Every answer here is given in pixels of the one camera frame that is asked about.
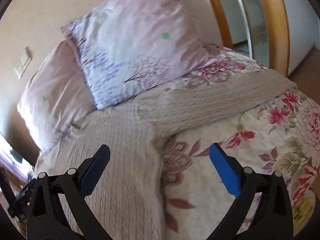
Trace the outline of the floral bed sheet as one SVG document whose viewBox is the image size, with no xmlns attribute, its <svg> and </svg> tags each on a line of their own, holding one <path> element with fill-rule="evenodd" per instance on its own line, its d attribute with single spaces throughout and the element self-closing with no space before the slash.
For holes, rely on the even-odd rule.
<svg viewBox="0 0 320 240">
<path fill-rule="evenodd" d="M 252 109 L 172 136 L 165 147 L 166 239 L 207 239 L 239 187 L 227 164 L 280 172 L 291 201 L 293 235 L 308 235 L 316 219 L 311 186 L 319 176 L 319 105 L 291 88 Z"/>
</svg>

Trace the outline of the beige cable-knit sweater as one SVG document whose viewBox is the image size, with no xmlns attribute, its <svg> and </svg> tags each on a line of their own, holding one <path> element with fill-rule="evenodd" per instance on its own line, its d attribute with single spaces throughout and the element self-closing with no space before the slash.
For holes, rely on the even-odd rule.
<svg viewBox="0 0 320 240">
<path fill-rule="evenodd" d="M 75 122 L 67 137 L 38 157 L 35 173 L 63 174 L 107 145 L 110 162 L 88 198 L 89 207 L 113 239 L 163 239 L 160 177 L 167 140 L 253 108 L 294 86 L 268 69 L 192 89 L 147 90 Z"/>
</svg>

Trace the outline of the beige wall switch plate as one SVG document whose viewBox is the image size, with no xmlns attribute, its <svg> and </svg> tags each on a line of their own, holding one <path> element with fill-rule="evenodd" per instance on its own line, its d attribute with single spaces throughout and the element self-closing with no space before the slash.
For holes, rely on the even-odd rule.
<svg viewBox="0 0 320 240">
<path fill-rule="evenodd" d="M 16 67 L 14 68 L 15 74 L 17 75 L 18 79 L 20 80 L 25 72 L 25 70 L 28 68 L 31 60 L 32 60 L 32 54 L 28 47 L 26 47 L 20 56 L 18 63 L 16 64 Z"/>
</svg>

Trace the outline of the pink lower pillow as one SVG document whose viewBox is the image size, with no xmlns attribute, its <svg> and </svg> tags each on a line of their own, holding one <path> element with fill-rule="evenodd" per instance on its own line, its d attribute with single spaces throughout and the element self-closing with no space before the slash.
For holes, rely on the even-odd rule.
<svg viewBox="0 0 320 240">
<path fill-rule="evenodd" d="M 17 111 L 41 153 L 70 133 L 71 124 L 96 110 L 71 42 L 60 42 L 29 80 Z"/>
</svg>

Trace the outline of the lavender print top pillow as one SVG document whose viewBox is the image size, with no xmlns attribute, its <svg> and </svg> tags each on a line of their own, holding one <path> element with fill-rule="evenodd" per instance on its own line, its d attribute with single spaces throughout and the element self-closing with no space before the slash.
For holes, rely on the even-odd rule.
<svg viewBox="0 0 320 240">
<path fill-rule="evenodd" d="M 62 29 L 97 109 L 215 63 L 185 0 L 106 0 Z"/>
</svg>

